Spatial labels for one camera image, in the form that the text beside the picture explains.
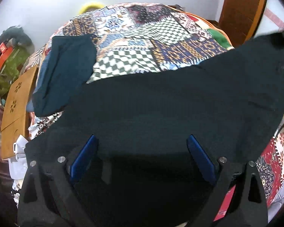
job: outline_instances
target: yellow object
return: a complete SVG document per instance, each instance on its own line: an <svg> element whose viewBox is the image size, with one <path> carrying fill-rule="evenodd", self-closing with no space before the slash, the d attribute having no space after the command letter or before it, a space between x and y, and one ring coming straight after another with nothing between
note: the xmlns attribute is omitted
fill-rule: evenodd
<svg viewBox="0 0 284 227"><path fill-rule="evenodd" d="M98 2L92 2L92 3L89 3L89 4L86 4L84 5L80 11L79 11L79 14L83 14L83 13L86 13L88 10L90 9L100 9L100 8L103 8L104 5L101 4L101 3L98 3Z"/></svg>

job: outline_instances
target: yellow ring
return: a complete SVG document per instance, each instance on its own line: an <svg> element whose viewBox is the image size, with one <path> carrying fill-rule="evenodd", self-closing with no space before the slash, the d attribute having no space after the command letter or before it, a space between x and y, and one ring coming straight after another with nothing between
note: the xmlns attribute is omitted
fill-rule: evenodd
<svg viewBox="0 0 284 227"><path fill-rule="evenodd" d="M80 11L79 11L79 14L83 14L83 13L86 13L88 10L90 10L91 8L94 8L94 9L100 9L100 8L103 8L104 5L102 3L98 3L98 2L92 2L92 3L89 3L89 4L86 4L84 5Z"/></svg>

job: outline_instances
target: silver bolt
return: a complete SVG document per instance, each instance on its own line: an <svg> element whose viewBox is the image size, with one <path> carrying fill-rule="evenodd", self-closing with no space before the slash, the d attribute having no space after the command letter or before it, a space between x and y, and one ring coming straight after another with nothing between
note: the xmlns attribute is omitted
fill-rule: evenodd
<svg viewBox="0 0 284 227"><path fill-rule="evenodd" d="M248 162L248 164L251 166L251 167L254 167L256 165L255 162L253 162L252 160L250 162Z"/></svg>
<svg viewBox="0 0 284 227"><path fill-rule="evenodd" d="M36 162L35 160L32 160L32 161L29 163L29 165L30 165L31 167L35 166L36 164L37 164L37 162Z"/></svg>
<svg viewBox="0 0 284 227"><path fill-rule="evenodd" d="M64 162L65 161L65 157L64 156L60 156L59 158L58 158L58 162L59 163L62 163L62 162Z"/></svg>
<svg viewBox="0 0 284 227"><path fill-rule="evenodd" d="M220 161L221 163L226 163L226 162L227 162L227 158L224 157L224 156L222 156L222 157L219 158L219 161Z"/></svg>

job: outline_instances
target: blue gripper pad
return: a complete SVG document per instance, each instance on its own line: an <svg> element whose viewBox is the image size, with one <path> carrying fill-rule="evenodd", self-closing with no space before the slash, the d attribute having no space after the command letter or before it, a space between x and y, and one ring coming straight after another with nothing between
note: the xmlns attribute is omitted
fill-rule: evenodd
<svg viewBox="0 0 284 227"><path fill-rule="evenodd" d="M214 164L193 135L190 135L187 139L187 147L204 180L208 181L211 185L215 185L217 178Z"/></svg>
<svg viewBox="0 0 284 227"><path fill-rule="evenodd" d="M91 160L97 155L97 149L98 139L92 135L70 166L70 181L72 183L78 182L82 178Z"/></svg>

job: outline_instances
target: dark teal folded cloth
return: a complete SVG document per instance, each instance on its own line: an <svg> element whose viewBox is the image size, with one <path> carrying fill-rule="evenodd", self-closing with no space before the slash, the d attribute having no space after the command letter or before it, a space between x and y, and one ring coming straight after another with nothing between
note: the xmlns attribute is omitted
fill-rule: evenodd
<svg viewBox="0 0 284 227"><path fill-rule="evenodd" d="M42 84L32 95L36 116L48 116L66 106L70 96L90 78L95 62L96 47L90 35L53 37Z"/></svg>

